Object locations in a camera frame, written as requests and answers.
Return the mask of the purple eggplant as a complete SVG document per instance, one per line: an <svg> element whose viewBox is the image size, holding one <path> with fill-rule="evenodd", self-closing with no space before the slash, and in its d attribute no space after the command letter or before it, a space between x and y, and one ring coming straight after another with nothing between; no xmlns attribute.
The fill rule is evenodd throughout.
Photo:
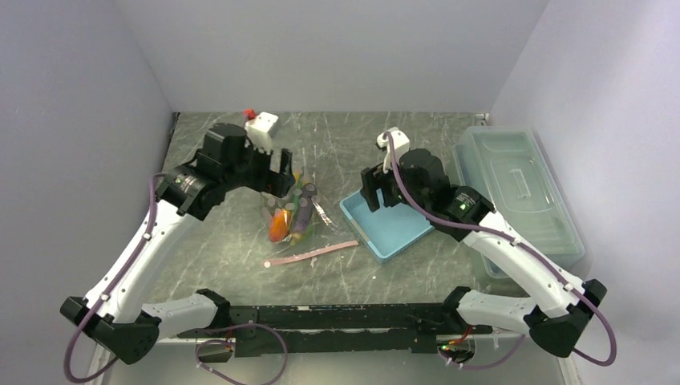
<svg viewBox="0 0 680 385"><path fill-rule="evenodd" d="M315 184L306 183L303 185L297 201L297 211L289 228L292 237L300 238L306 232L315 210L314 199L317 194L318 190Z"/></svg>

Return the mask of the clear zip top bag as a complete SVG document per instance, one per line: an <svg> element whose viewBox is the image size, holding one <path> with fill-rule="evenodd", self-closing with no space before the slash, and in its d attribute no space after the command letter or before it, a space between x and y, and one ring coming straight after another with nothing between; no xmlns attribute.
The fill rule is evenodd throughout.
<svg viewBox="0 0 680 385"><path fill-rule="evenodd" d="M261 194L261 215L267 230L266 269L316 261L322 255L359 245L342 222L342 215L323 195L315 172L301 168L293 176L294 185L283 197Z"/></svg>

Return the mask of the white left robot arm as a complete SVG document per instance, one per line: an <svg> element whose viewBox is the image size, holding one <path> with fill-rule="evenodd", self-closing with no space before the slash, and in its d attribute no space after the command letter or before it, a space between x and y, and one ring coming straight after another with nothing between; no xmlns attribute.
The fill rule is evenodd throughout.
<svg viewBox="0 0 680 385"><path fill-rule="evenodd" d="M192 159L152 183L148 215L104 277L61 313L126 364L140 361L162 338L202 329L223 335L232 323L229 301L202 289L175 301L144 298L176 243L236 188L283 197L293 186L292 154L281 151L272 170L275 116L262 113L243 125L216 124Z"/></svg>

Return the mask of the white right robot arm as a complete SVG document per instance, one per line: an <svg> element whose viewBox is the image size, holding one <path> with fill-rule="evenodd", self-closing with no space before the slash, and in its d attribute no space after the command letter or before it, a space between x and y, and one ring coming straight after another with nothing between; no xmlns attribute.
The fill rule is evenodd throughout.
<svg viewBox="0 0 680 385"><path fill-rule="evenodd" d="M468 326L495 326L528 335L557 357L576 344L607 289L563 270L522 238L474 188L450 182L441 160L426 149L402 155L396 166L378 164L361 172L361 196L370 211L398 204L421 212L430 224L493 261L527 294L484 294L457 286L443 301L442 322L460 333Z"/></svg>

